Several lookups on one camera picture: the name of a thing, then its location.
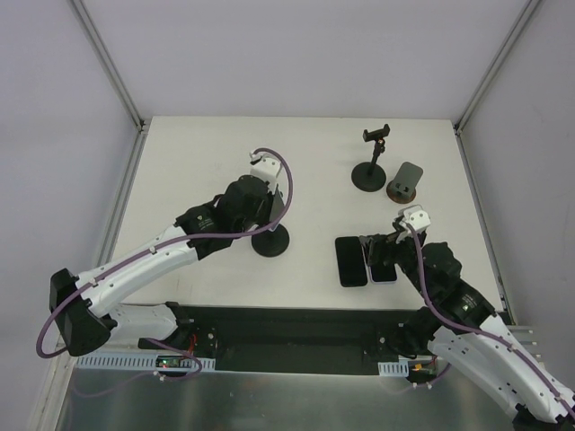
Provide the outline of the black round phone stand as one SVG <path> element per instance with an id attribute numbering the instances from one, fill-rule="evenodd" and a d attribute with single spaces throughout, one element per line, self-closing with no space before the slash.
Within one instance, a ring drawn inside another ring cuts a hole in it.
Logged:
<path id="1" fill-rule="evenodd" d="M 281 255 L 288 249 L 289 243 L 289 233 L 283 224 L 279 224 L 273 231 L 256 234 L 251 239 L 254 251 L 265 258 Z"/>

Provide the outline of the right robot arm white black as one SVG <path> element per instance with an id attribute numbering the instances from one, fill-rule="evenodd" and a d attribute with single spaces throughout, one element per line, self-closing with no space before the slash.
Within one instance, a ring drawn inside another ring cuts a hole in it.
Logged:
<path id="1" fill-rule="evenodd" d="M 423 306 L 386 339 L 400 356 L 429 352 L 483 390 L 516 430 L 568 430 L 574 392 L 544 370 L 512 334 L 494 306 L 461 277 L 462 265 L 445 242 L 398 228 L 360 237 L 367 264 L 398 267 Z"/>

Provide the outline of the black phone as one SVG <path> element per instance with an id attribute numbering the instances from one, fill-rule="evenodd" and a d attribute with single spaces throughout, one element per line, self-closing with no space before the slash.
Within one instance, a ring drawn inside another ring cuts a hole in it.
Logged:
<path id="1" fill-rule="evenodd" d="M 358 237 L 335 239 L 336 260 L 342 287 L 362 287 L 367 284 L 363 250 Z"/>

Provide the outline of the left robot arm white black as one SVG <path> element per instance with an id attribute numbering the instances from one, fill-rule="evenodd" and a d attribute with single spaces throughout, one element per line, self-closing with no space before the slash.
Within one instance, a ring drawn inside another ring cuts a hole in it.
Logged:
<path id="1" fill-rule="evenodd" d="M 84 356 L 113 339 L 158 340 L 184 347 L 189 322 L 177 303 L 129 305 L 139 289 L 178 268 L 230 247 L 233 241 L 275 233 L 293 200 L 279 185 L 244 175 L 211 201 L 191 207 L 127 256 L 78 275 L 63 268 L 49 285 L 47 324 L 57 325 L 62 351 Z"/>

